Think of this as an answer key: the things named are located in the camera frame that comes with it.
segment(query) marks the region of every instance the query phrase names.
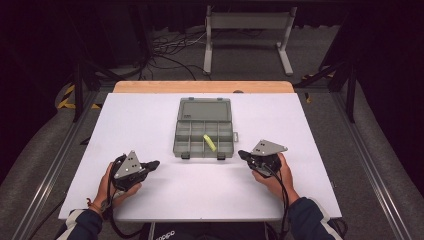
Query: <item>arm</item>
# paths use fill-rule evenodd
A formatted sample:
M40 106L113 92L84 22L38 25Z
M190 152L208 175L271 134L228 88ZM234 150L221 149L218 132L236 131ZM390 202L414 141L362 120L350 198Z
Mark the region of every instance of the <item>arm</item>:
M281 161L281 176L289 198L288 218L291 223L291 233L295 239L341 239L328 225L330 218L313 200L300 198L293 187L293 176L290 167L282 153L278 153ZM252 171L256 181L264 184L268 190L283 200L281 186L274 177L263 178Z
M89 202L88 209L74 210L69 215L66 222L61 226L59 232L56 235L55 239L97 239L97 234L102 230L102 202L107 199L107 185L109 173L112 168L112 163L109 164L109 167L106 170L106 173L103 175L99 189L96 195L96 198L93 202ZM141 183L134 185L127 192L113 200L113 208L118 207L122 202L135 193L141 188ZM116 191L113 184L110 186L111 195Z

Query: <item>gray box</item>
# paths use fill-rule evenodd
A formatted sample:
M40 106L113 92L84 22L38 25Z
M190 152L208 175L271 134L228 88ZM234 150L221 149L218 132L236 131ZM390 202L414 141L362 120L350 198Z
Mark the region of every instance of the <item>gray box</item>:
M204 135L213 142L208 145ZM175 128L174 154L182 159L217 158L234 153L231 102L228 98L182 98Z

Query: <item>black sleeve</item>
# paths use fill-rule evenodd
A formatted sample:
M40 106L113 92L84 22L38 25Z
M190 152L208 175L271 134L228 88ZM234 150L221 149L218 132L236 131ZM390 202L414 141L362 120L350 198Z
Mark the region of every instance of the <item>black sleeve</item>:
M328 225L330 218L311 199L299 198L289 207L288 219L295 239L341 239Z
M59 229L55 239L97 239L97 235L102 230L102 223L102 218L92 210L74 210Z

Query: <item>dark background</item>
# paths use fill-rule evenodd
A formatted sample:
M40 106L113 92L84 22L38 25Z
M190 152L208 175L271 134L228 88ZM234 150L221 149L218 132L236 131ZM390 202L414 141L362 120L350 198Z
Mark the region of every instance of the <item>dark background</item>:
M252 9L218 9L229 7ZM385 14L364 10L369 18L362 24L377 19L373 21L377 25L357 59L358 81L392 148L424 194L423 8L405 4L390 8ZM254 9L281 10L270 5ZM105 68L133 64L148 52L146 44L138 42L127 6L71 5L60 11L55 15L44 1L0 3L0 181L31 137L55 115L55 98L71 79L77 52ZM140 12L148 15L149 29L184 32L203 25L206 7L154 5ZM340 25L347 12L344 7L300 7L295 25ZM67 42L69 32L61 28L64 20L77 29L71 33L76 47ZM353 39L362 27L344 29L327 60L341 59L354 49Z

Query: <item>yellow highlighter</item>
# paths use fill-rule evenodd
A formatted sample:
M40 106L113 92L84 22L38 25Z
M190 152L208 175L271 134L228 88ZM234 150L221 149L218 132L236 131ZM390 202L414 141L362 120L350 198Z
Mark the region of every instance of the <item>yellow highlighter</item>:
M212 152L216 151L216 147L215 144L213 144L211 138L208 135L203 135L203 138L205 139L206 143L209 145L209 147L211 148Z

